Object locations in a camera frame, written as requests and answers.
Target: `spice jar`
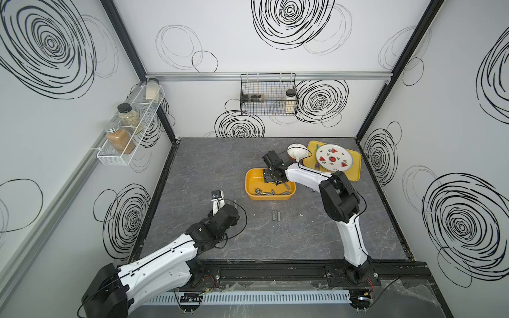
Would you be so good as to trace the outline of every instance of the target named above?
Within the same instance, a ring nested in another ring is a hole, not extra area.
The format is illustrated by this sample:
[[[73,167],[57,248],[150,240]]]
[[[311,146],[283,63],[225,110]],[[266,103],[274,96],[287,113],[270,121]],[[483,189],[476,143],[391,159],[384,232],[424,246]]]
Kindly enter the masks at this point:
[[[131,140],[131,134],[127,130],[121,129],[119,124],[108,123],[104,131],[106,132],[106,138],[119,154],[130,154],[134,150],[135,145]]]
[[[133,131],[136,129],[134,134],[138,134],[144,129],[143,124],[139,123],[138,113],[132,109],[129,103],[122,103],[117,106],[117,109],[119,110],[120,121],[124,126],[138,127],[132,128]]]
[[[297,92],[293,89],[286,91],[285,113],[293,114],[295,112],[295,105],[297,102],[296,95]]]
[[[150,77],[147,80],[145,87],[145,99],[153,101],[154,103],[159,102],[159,80],[154,77]]]

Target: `white plate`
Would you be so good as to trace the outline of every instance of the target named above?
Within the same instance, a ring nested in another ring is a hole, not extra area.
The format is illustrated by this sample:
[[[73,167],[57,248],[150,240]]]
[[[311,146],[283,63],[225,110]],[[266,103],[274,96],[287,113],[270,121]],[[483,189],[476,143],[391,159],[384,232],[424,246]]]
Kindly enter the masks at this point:
[[[352,167],[352,155],[336,144],[325,144],[317,149],[317,162],[330,171],[347,171]]]

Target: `white wall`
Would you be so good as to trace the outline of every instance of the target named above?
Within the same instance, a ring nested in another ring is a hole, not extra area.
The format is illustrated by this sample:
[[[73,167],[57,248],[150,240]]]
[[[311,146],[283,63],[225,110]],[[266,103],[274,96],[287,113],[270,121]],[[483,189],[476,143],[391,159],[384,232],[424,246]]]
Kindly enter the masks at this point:
[[[384,70],[378,63],[384,43],[417,25],[428,3],[116,1],[148,73],[213,72],[216,66],[217,72]],[[275,13],[269,17],[264,8]],[[410,35],[400,41],[404,44]]]
[[[163,131],[152,147],[139,146],[140,158],[148,163],[141,164],[146,166],[142,172],[132,165],[98,163],[0,312],[1,318],[76,317],[81,297],[97,271],[111,262],[126,263],[170,145]],[[86,316],[83,309],[80,315]]]
[[[297,82],[309,98],[301,99],[296,116],[240,117],[240,82],[161,84],[181,137],[331,137],[357,134],[384,81]]]
[[[148,73],[390,71],[428,3],[148,0],[141,5],[134,0],[116,1]],[[175,131],[182,137],[354,136],[383,82],[348,81],[346,85],[344,108],[331,101],[321,106],[308,102],[301,103],[295,117],[263,112],[237,117],[236,112],[223,113],[239,109],[234,101],[226,108],[224,104],[239,98],[240,81],[164,83],[177,121]],[[269,94],[266,90],[257,93]],[[237,133],[216,134],[216,120],[236,121],[230,130]]]
[[[415,258],[461,318],[507,316],[507,12],[507,1],[447,1],[422,62],[361,143]]]
[[[3,19],[16,19],[19,12],[18,21],[26,23],[30,32],[9,24],[0,27],[4,131],[0,277],[116,106],[137,83],[100,2],[61,2],[60,7],[35,0],[8,2],[2,11]],[[15,179],[29,180],[9,182]]]

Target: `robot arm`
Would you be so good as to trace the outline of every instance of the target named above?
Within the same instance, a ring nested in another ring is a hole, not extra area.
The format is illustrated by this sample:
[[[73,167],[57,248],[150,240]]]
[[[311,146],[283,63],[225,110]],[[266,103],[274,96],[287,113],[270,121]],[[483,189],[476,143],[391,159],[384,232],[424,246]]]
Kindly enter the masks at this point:
[[[222,191],[213,191],[208,217],[165,247],[117,269],[111,263],[101,268],[81,299],[87,318],[126,318],[155,296],[200,280],[203,266],[197,256],[214,248],[239,220],[237,209],[222,198]]]
[[[341,171],[332,174],[308,169],[293,161],[283,162],[275,151],[270,151],[262,159],[268,166],[265,175],[272,178],[269,182],[279,184],[292,181],[320,192],[325,212],[336,221],[340,231],[345,260],[352,265],[347,277],[353,284],[361,281],[371,264],[357,217],[360,199],[346,175]]]

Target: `gray marble tabletop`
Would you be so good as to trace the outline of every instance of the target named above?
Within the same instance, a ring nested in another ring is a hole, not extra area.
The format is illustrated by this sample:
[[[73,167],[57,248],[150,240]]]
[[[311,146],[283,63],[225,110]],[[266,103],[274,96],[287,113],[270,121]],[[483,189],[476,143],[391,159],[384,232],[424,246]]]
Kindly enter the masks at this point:
[[[211,191],[223,190],[226,198],[236,199],[246,210],[246,229],[229,240],[225,248],[212,249],[200,258],[343,258],[343,244],[336,223],[325,213],[318,192],[297,185],[290,200],[254,201],[244,190],[246,172],[266,167],[262,156],[268,151],[279,153],[292,143],[307,145],[311,140],[358,151],[353,138],[182,138],[142,257],[168,244],[191,224],[206,217],[212,209]],[[365,161],[361,165],[360,180],[352,185],[367,201],[367,210],[359,219],[370,256],[406,259]],[[279,222],[272,220],[273,210],[280,211]],[[246,222],[242,210],[239,209],[239,213],[239,224],[228,230],[230,236],[238,233]]]

